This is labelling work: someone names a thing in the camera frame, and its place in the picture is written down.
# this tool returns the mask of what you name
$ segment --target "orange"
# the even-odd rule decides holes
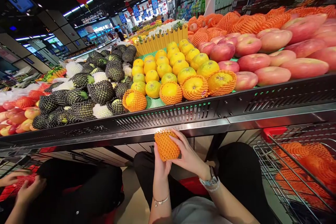
[[[165,50],[159,50],[157,51],[157,53],[155,54],[155,59],[157,60],[160,56],[164,56],[167,57],[167,53],[165,52]]]
[[[216,61],[206,61],[198,69],[197,74],[207,79],[214,72],[219,71],[219,65]]]
[[[190,64],[191,60],[197,55],[200,54],[200,51],[196,48],[192,48],[189,50],[187,55],[185,56],[185,60]]]
[[[209,57],[205,53],[197,54],[190,62],[190,66],[194,68],[196,71],[197,69],[206,61],[209,60]]]

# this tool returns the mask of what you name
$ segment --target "woman's hand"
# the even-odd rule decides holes
[[[11,186],[18,182],[18,177],[28,176],[29,174],[31,174],[31,171],[29,170],[19,170],[17,172],[14,171],[6,177],[0,179],[0,187],[6,187],[9,185]]]
[[[186,137],[180,131],[177,131],[176,129],[172,129],[172,131],[177,135],[179,139],[176,139],[173,136],[169,137],[180,148],[182,157],[181,159],[173,159],[171,160],[171,162],[192,173],[195,173],[203,180],[210,180],[211,174],[209,166],[206,165],[202,161],[202,159],[196,154],[196,152],[190,146]]]
[[[35,181],[31,186],[27,187],[28,180],[26,180],[17,193],[16,203],[21,205],[29,205],[40,193],[44,190],[47,184],[46,179],[42,179],[39,175],[35,177]]]

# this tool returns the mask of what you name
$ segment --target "person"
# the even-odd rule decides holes
[[[118,28],[115,28],[114,31],[116,34],[118,34],[118,37],[120,38],[121,41],[125,40],[123,33],[119,31]]]
[[[32,185],[26,181],[16,198],[0,202],[0,223],[91,223],[111,212],[123,201],[120,167],[98,168],[61,159],[49,159],[37,170]],[[18,182],[27,171],[14,171],[0,179],[6,187]],[[78,189],[63,194],[68,188]]]
[[[150,208],[152,223],[274,223],[261,180],[259,159],[245,143],[234,142],[219,148],[218,172],[206,165],[189,145],[186,137],[172,129],[171,140],[182,157],[163,162],[158,146],[154,155],[139,152],[134,168]],[[199,176],[210,198],[199,197],[170,174],[172,163]]]

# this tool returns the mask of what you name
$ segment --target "apple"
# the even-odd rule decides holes
[[[253,33],[244,33],[237,37],[238,43],[247,37],[256,37]]]
[[[266,35],[266,34],[269,33],[269,32],[275,31],[275,30],[279,30],[279,29],[278,29],[278,28],[270,28],[270,29],[262,30],[262,31],[260,31],[260,32],[256,35],[256,37],[257,37],[258,39],[260,39],[262,36]]]
[[[297,58],[305,58],[310,54],[325,48],[325,44],[326,43],[323,40],[312,38],[296,44],[292,44],[290,46],[286,46],[285,50],[295,52]]]
[[[218,65],[220,70],[232,71],[234,73],[239,72],[239,65],[235,61],[220,61]]]
[[[292,32],[287,30],[273,30],[260,38],[263,53],[272,53],[285,47],[292,38]]]
[[[278,67],[284,62],[293,60],[296,58],[295,52],[289,51],[289,50],[277,51],[272,54],[269,54],[268,56],[271,58],[270,66],[272,67],[275,67],[275,66]]]
[[[10,109],[15,108],[15,106],[13,106],[12,104],[10,104],[9,101],[5,101],[5,102],[3,103],[2,106],[3,106],[3,108],[4,108],[5,110],[10,110]]]
[[[314,58],[327,62],[329,65],[329,72],[336,71],[336,47],[327,47],[318,50],[308,56],[308,58]]]
[[[311,78],[323,75],[328,72],[328,63],[313,58],[296,58],[281,64],[282,68],[287,68],[292,79]]]
[[[336,46],[336,31],[326,31],[314,35],[313,38],[323,40],[328,47]]]
[[[235,46],[230,43],[217,44],[210,52],[210,60],[220,62],[232,59],[235,54]]]
[[[3,137],[8,136],[9,135],[8,131],[9,131],[10,128],[11,128],[11,125],[9,125],[5,128],[2,128],[0,130],[0,135],[3,136]]]
[[[205,53],[206,55],[210,55],[211,50],[213,49],[213,47],[215,46],[215,43],[212,42],[206,42],[203,45],[201,45],[199,47],[199,51],[201,53]]]
[[[230,43],[233,44],[234,46],[237,45],[237,38],[236,37],[228,37],[226,36],[225,38],[223,38],[222,40],[220,40],[217,44],[224,44],[224,43]]]
[[[261,48],[261,40],[255,37],[246,37],[236,46],[236,57],[257,53]]]
[[[219,37],[213,38],[212,40],[210,40],[210,43],[217,44],[223,38],[225,38],[225,36],[219,36]]]
[[[24,116],[27,118],[27,119],[34,119],[36,116],[39,116],[41,114],[41,111],[39,109],[39,107],[31,107],[29,109],[27,109],[25,112],[24,112]]]
[[[269,66],[254,72],[258,76],[258,86],[267,86],[289,81],[291,73],[286,68]]]
[[[271,59],[267,54],[250,54],[241,57],[237,62],[240,71],[254,72],[260,68],[268,67]]]
[[[258,83],[258,76],[252,72],[238,72],[236,73],[237,81],[235,91],[242,91],[252,89]]]

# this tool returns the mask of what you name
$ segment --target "shopping cart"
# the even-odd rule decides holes
[[[336,124],[267,128],[249,144],[292,223],[335,223]]]

